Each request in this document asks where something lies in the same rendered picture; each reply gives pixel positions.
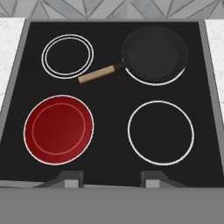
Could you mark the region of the black glass hob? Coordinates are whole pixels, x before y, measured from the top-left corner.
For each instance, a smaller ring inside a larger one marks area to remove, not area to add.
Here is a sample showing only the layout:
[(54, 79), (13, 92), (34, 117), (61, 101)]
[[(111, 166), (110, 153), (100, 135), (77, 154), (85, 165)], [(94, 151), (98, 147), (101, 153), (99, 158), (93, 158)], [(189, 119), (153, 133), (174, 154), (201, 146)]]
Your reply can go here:
[[(124, 40), (150, 25), (175, 31), (188, 50), (174, 82), (148, 86), (124, 69)], [(0, 183), (40, 182), (84, 171), (83, 184), (140, 186), (162, 171), (186, 187), (224, 187), (220, 118), (196, 21), (30, 22), (0, 114)]]

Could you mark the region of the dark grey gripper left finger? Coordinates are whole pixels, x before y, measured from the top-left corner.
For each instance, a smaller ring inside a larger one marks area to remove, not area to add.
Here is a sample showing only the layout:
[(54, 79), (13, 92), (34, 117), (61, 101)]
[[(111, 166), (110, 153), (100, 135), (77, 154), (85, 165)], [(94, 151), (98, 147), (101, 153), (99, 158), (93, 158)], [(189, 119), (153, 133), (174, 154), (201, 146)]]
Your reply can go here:
[(37, 185), (37, 188), (83, 188), (84, 171), (62, 171), (55, 179)]

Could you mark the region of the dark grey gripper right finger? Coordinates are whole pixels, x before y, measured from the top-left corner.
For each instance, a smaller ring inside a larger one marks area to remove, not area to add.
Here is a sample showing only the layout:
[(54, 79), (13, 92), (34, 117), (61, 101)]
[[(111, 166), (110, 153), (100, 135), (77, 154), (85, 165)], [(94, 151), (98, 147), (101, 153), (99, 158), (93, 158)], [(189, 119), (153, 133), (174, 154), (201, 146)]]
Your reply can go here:
[(140, 179), (142, 188), (186, 188), (186, 185), (169, 179), (162, 171), (142, 171)]

